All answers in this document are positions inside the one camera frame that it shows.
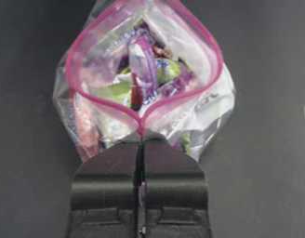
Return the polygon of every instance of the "green candy wrapper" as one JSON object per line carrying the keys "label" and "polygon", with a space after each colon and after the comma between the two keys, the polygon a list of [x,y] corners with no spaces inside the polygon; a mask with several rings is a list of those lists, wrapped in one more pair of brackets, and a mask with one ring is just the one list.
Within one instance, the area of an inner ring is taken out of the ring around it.
{"label": "green candy wrapper", "polygon": [[130,82],[122,82],[119,84],[103,87],[98,89],[98,96],[103,99],[108,99],[124,106],[132,106],[132,86]]}
{"label": "green candy wrapper", "polygon": [[168,83],[174,80],[180,74],[180,62],[174,61],[171,59],[156,59],[158,65],[158,79],[162,84]]}

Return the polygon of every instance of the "plastic bag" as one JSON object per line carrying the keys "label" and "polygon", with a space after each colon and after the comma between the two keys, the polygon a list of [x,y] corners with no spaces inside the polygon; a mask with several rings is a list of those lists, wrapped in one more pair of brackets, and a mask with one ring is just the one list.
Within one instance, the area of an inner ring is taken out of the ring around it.
{"label": "plastic bag", "polygon": [[147,128],[199,160],[235,86],[215,38],[180,1],[99,1],[60,62],[54,99],[83,161]]}

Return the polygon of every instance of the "candy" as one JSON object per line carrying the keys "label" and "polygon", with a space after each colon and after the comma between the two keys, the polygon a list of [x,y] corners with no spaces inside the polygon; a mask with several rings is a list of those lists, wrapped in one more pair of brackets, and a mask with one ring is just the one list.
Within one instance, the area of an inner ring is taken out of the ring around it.
{"label": "candy", "polygon": [[132,87],[130,82],[103,87],[96,90],[96,96],[123,104],[127,107],[132,106]]}
{"label": "candy", "polygon": [[162,95],[171,97],[187,90],[188,83],[192,79],[192,72],[183,62],[180,62],[180,75],[162,87]]}
{"label": "candy", "polygon": [[180,71],[180,63],[171,59],[156,59],[158,66],[158,79],[166,84],[171,80],[174,80],[182,73]]}
{"label": "candy", "polygon": [[140,89],[143,105],[154,101],[159,88],[158,70],[154,57],[154,47],[147,35],[138,37],[130,46],[130,62],[136,76],[135,85]]}

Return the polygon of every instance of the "purple candy wrapper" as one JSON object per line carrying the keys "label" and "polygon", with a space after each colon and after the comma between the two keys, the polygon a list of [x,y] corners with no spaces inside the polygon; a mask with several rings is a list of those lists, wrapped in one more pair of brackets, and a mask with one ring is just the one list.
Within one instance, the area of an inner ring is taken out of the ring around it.
{"label": "purple candy wrapper", "polygon": [[187,89],[187,85],[194,75],[183,62],[180,63],[180,71],[182,74],[162,87],[162,95],[164,97],[171,97],[179,93],[183,93]]}
{"label": "purple candy wrapper", "polygon": [[136,75],[136,85],[140,88],[143,105],[148,105],[158,96],[159,81],[154,47],[146,34],[131,43],[130,63],[132,73]]}

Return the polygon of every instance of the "gray surface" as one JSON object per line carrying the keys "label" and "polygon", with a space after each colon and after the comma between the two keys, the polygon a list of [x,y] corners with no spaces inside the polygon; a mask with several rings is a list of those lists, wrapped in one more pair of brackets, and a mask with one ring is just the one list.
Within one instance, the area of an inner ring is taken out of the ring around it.
{"label": "gray surface", "polygon": [[[305,0],[186,0],[239,90],[207,150],[215,238],[305,237]],[[0,237],[63,238],[79,156],[52,106],[94,1],[0,1]]]}

